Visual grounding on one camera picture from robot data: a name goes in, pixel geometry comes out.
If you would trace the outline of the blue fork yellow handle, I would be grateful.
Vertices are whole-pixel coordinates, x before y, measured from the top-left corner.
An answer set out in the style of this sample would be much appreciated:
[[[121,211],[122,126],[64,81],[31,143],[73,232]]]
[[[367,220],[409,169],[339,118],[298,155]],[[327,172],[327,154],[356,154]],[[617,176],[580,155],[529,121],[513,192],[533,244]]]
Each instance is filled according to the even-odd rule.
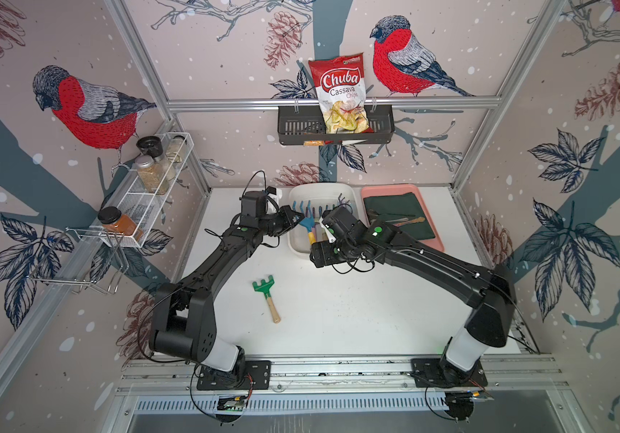
[[[316,207],[316,215],[320,218],[324,214],[324,212],[328,210],[334,210],[336,207],[340,207],[340,204],[336,201],[333,203],[327,202],[324,205],[318,205]]]
[[[292,204],[292,209],[293,210],[297,210],[298,212],[302,213],[304,218],[300,221],[299,225],[301,227],[304,227],[304,229],[306,229],[306,233],[307,233],[307,239],[310,245],[313,245],[316,242],[316,236],[315,236],[315,220],[312,216],[309,216],[306,212],[306,210],[304,210],[303,208],[304,206],[304,202],[301,201],[300,204],[297,204],[296,201],[293,202]]]

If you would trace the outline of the dark green small rake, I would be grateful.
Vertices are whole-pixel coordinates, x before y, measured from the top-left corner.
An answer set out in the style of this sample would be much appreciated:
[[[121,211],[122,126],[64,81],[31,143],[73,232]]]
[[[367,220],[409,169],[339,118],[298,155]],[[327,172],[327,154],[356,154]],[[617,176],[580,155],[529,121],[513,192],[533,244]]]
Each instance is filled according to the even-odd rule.
[[[254,281],[252,283],[252,288],[255,290],[255,292],[261,293],[264,296],[268,308],[270,309],[270,314],[273,322],[275,324],[279,324],[279,322],[281,321],[281,317],[276,309],[273,297],[270,293],[270,290],[273,287],[274,283],[274,277],[270,275],[266,280]]]

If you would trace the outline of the light green rake wooden handle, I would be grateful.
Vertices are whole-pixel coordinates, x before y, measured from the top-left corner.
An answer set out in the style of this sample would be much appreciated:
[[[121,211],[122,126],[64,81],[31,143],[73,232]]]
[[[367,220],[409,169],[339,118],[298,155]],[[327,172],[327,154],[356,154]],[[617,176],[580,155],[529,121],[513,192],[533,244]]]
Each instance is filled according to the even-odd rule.
[[[323,226],[319,222],[315,224],[315,239],[317,242],[324,242],[328,240],[326,232],[324,232]]]

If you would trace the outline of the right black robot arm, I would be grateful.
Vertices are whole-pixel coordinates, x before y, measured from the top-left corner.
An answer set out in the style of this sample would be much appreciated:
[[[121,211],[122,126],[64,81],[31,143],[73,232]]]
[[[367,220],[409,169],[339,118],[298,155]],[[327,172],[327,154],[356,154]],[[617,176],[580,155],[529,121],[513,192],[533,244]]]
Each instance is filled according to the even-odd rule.
[[[320,225],[328,239],[311,246],[315,267],[348,263],[353,268],[360,260],[389,265],[433,283],[471,309],[438,364],[420,381],[441,388],[470,384],[483,354],[506,346],[517,301],[514,287],[498,272],[440,252],[391,223],[376,219],[367,227],[344,207],[324,211]]]

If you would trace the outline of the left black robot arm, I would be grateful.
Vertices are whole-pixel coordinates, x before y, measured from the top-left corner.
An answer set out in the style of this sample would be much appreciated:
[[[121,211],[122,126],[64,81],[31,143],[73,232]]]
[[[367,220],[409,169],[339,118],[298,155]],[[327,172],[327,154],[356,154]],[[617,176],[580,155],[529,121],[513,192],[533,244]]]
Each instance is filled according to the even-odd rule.
[[[194,272],[157,290],[148,347],[220,373],[243,376],[244,350],[217,335],[215,299],[238,267],[268,237],[280,237],[304,219],[290,206],[274,214],[237,216],[219,238],[217,248]]]

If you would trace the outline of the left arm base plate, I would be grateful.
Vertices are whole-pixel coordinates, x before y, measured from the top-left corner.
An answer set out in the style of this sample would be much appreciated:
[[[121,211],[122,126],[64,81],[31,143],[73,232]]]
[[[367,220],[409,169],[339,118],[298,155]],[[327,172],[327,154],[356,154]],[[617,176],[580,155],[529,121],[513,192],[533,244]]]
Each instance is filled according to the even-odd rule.
[[[256,391],[270,387],[270,361],[244,361],[231,372],[203,366],[196,374],[198,391]]]

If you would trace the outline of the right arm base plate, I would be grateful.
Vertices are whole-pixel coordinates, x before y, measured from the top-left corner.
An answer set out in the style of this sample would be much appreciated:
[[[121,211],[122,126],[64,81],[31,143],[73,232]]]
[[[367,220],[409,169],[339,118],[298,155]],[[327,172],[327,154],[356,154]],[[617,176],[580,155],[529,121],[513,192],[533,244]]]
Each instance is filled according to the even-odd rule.
[[[422,357],[411,360],[410,376],[417,388],[452,389],[460,387],[488,386],[488,379],[481,360],[477,360],[470,370],[460,370],[444,358]]]

